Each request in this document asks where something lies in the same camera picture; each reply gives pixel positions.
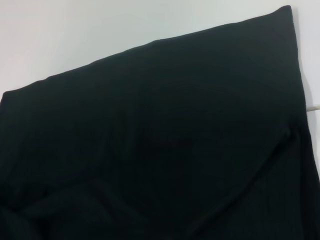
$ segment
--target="white wall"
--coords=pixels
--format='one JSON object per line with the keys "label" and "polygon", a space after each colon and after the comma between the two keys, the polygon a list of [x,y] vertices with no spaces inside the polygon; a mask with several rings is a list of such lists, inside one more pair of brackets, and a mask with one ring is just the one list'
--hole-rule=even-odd
{"label": "white wall", "polygon": [[[319,0],[0,0],[0,96],[156,39],[284,5],[294,11],[307,106],[320,105]],[[308,117],[320,154],[320,112]]]}

